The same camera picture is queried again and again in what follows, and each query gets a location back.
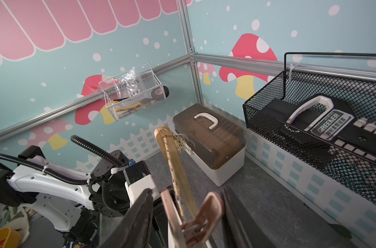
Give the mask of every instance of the rope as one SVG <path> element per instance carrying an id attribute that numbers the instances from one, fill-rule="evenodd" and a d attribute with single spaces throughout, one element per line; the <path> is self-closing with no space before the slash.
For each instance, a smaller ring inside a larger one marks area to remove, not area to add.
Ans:
<path id="1" fill-rule="evenodd" d="M 184 215 L 184 210 L 182 209 L 182 204 L 181 204 L 180 188 L 178 187 L 177 180 L 176 180 L 176 174 L 175 174 L 174 169 L 173 169 L 173 164 L 171 163 L 169 144 L 167 143 L 167 138 L 166 138 L 165 135 L 162 136 L 162 138 L 163 138 L 163 142 L 165 143 L 166 154 L 167 154 L 167 162 L 169 164 L 171 177 L 173 179 L 173 187 L 174 187 L 174 191 L 176 193 L 176 201 L 177 201 L 178 211 L 179 211 L 179 214 L 181 216 L 181 221 L 184 223 L 185 222 L 185 215 Z"/>

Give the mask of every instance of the white wire basket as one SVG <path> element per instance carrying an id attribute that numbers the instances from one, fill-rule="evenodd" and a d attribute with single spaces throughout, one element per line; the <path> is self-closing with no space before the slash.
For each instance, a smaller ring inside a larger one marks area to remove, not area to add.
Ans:
<path id="1" fill-rule="evenodd" d="M 103 80 L 99 86 L 115 121 L 166 99 L 165 89 L 150 64 Z"/>

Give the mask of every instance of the mushroom wall decal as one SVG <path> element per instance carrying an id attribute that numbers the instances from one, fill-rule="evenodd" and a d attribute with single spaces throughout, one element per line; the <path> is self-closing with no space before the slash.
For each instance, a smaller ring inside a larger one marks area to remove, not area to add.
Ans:
<path id="1" fill-rule="evenodd" d="M 93 92 L 96 92 L 99 87 L 98 83 L 110 78 L 111 77 L 104 75 L 93 75 L 88 77 L 83 85 L 81 95 L 84 97 Z M 75 112 L 76 124 L 87 125 L 95 119 L 98 113 L 102 114 L 105 124 L 111 124 L 112 122 L 115 122 L 115 119 L 111 116 L 105 105 L 105 101 L 103 99 L 99 99 L 95 102 L 89 103 L 84 107 L 78 108 Z"/>
<path id="2" fill-rule="evenodd" d="M 215 71 L 214 66 L 211 64 L 198 62 L 197 67 L 198 67 L 199 78 L 202 79 L 203 77 L 203 82 L 205 84 L 207 85 L 211 84 L 209 74 L 213 75 L 214 77 L 217 76 L 217 72 Z"/>
<path id="3" fill-rule="evenodd" d="M 72 127 L 70 123 L 62 119 L 53 119 L 38 125 L 30 130 L 28 146 L 34 145 L 42 148 L 48 142 L 53 150 L 60 149 L 68 141 L 62 138 L 59 133 L 71 130 Z"/>
<path id="4" fill-rule="evenodd" d="M 235 44 L 229 56 L 252 58 L 257 60 L 272 60 L 277 61 L 274 52 L 266 42 L 254 34 L 242 35 Z M 228 67 L 221 67 L 220 78 L 225 82 L 230 82 L 238 79 L 235 94 L 243 99 L 249 99 L 255 94 L 254 77 L 269 82 L 272 77 L 254 72 L 247 72 L 238 69 L 231 69 Z"/>

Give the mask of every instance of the white toolbox base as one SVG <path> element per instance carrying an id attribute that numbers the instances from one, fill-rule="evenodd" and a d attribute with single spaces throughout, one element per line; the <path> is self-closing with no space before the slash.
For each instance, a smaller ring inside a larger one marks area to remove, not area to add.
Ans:
<path id="1" fill-rule="evenodd" d="M 223 185 L 231 176 L 233 176 L 244 165 L 244 151 L 243 147 L 235 156 L 217 170 L 211 169 L 203 160 L 196 155 L 191 149 L 185 149 L 188 155 L 195 161 L 195 163 L 206 173 L 206 175 L 217 186 Z"/>

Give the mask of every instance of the brown toolbox lid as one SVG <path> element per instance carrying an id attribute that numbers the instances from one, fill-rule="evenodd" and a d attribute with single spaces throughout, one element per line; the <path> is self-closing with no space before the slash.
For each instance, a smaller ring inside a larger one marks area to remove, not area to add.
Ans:
<path id="1" fill-rule="evenodd" d="M 210 116 L 195 118 L 200 113 Z M 210 129 L 215 124 L 212 116 L 218 123 Z M 173 121 L 176 132 L 188 136 L 188 145 L 211 169 L 220 168 L 246 145 L 243 128 L 200 104 L 179 113 Z"/>

